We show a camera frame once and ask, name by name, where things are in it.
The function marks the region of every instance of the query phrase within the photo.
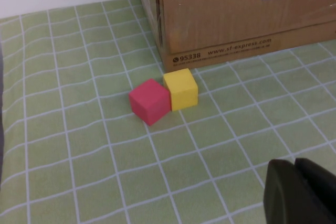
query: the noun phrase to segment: red cube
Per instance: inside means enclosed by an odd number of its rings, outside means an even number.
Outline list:
[[[149,79],[129,93],[132,111],[147,125],[152,125],[171,111],[169,91]]]

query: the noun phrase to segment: black object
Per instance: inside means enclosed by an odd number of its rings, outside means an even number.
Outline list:
[[[273,159],[264,210],[267,224],[336,224],[336,176],[306,158]]]

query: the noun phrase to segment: yellow cube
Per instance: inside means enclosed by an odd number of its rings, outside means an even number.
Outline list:
[[[198,86],[189,69],[164,74],[163,83],[170,91],[172,111],[197,105]]]

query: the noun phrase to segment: cardboard box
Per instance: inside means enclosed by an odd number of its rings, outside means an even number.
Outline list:
[[[142,0],[166,71],[336,39],[336,0]]]

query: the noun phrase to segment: foam block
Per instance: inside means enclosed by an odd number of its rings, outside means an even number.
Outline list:
[[[198,104],[198,86],[189,69],[166,73],[163,81],[170,91],[173,111]]]
[[[149,79],[129,93],[132,111],[147,125],[152,125],[171,111],[169,91]]]

